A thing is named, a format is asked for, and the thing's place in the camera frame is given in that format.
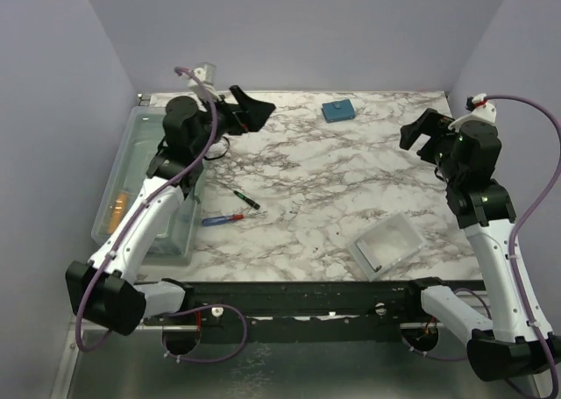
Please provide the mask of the teal leather card holder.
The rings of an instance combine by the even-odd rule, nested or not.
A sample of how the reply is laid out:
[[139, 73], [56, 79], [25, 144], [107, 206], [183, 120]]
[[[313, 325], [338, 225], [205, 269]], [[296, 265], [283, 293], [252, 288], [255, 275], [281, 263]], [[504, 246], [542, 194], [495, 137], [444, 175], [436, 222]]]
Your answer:
[[356, 117], [356, 112], [349, 99], [323, 103], [322, 113], [327, 123], [351, 120]]

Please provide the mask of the clear acrylic card box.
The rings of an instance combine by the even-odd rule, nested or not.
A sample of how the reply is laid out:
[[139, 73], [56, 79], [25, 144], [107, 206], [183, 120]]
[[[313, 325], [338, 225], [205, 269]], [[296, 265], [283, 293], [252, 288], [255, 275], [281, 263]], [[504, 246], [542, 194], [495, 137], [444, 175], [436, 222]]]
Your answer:
[[410, 219], [397, 212], [366, 227], [348, 243], [347, 250], [367, 280], [376, 281], [419, 253], [426, 243]]

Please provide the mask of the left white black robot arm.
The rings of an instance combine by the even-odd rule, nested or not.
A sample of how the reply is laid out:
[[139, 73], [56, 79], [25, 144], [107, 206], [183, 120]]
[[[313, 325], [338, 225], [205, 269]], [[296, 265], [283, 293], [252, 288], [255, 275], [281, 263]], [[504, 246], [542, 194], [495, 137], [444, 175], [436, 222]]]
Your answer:
[[175, 324], [193, 317], [195, 305], [180, 283], [134, 282], [162, 226], [195, 188], [210, 147], [225, 134], [259, 132], [276, 110], [273, 103], [254, 99], [237, 85], [230, 93], [234, 103], [222, 96], [208, 96], [202, 102], [177, 96], [167, 103], [163, 137], [134, 203], [88, 261], [74, 261], [67, 268], [77, 335], [83, 320], [129, 335], [147, 317], [166, 315]]

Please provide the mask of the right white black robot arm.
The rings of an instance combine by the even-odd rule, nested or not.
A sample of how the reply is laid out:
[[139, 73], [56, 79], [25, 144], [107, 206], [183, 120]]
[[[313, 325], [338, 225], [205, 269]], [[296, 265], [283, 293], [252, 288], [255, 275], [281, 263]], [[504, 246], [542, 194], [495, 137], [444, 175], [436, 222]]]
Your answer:
[[454, 120], [427, 109], [401, 128], [400, 147], [410, 149], [422, 135], [428, 140], [417, 154], [444, 178], [447, 204], [475, 253], [492, 315], [479, 314], [437, 278], [409, 283], [405, 315], [443, 323], [465, 345], [482, 381], [545, 371], [560, 361], [560, 338], [531, 287], [509, 193], [493, 178], [501, 152], [493, 118]]

